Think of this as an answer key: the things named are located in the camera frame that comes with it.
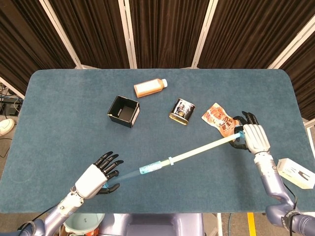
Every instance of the bottle cap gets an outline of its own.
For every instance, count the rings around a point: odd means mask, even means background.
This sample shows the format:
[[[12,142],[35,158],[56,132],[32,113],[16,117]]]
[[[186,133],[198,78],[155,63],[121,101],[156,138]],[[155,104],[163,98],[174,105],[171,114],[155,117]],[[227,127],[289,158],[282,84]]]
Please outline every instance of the bottle cap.
[[[163,84],[164,84],[164,88],[166,88],[166,87],[167,87],[167,81],[166,81],[166,79],[162,79],[162,82],[163,82]]]

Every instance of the black box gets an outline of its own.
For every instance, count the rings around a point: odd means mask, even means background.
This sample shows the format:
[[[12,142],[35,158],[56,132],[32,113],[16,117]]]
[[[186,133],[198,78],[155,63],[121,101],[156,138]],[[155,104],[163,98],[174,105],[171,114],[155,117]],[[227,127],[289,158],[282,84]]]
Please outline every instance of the black box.
[[[129,98],[117,96],[107,115],[118,124],[132,128],[140,112],[140,104]]]

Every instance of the white box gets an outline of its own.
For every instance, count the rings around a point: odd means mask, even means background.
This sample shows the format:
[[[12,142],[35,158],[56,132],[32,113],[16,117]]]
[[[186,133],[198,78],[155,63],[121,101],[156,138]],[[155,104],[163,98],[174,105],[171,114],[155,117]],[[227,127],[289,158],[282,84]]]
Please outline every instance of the white box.
[[[315,174],[289,158],[280,159],[277,165],[279,174],[303,189],[312,189]]]

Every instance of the brown curtain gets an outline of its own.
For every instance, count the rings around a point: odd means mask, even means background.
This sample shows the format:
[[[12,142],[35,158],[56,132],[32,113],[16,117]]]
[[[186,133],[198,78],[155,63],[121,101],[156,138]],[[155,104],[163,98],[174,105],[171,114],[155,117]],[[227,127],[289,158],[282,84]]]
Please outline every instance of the brown curtain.
[[[315,33],[282,65],[291,78],[303,118],[315,118]]]
[[[199,68],[267,68],[315,14],[315,0],[220,0]]]
[[[80,62],[130,68],[117,0],[50,0]]]
[[[208,0],[129,0],[138,68],[192,64]]]
[[[75,64],[37,0],[0,1],[0,76],[21,93],[40,69]]]

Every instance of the blue table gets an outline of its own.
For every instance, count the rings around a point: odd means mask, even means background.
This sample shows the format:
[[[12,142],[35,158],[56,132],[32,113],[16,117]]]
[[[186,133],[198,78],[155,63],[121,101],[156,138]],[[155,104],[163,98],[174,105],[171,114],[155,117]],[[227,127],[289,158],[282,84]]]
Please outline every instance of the blue table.
[[[133,85],[153,78],[165,78],[168,87],[137,99]],[[132,129],[107,117],[116,95],[140,103]],[[177,98],[196,105],[187,126],[168,117]],[[282,70],[43,70],[32,75],[27,90],[0,181],[0,211],[48,208],[110,150],[125,161],[118,167],[123,175],[220,139],[201,119],[215,102],[230,116],[254,113],[276,163],[290,158],[315,171],[291,81]],[[288,185],[301,210],[315,210],[314,190]],[[122,182],[80,211],[263,212],[274,202],[265,195],[253,155],[225,144]]]

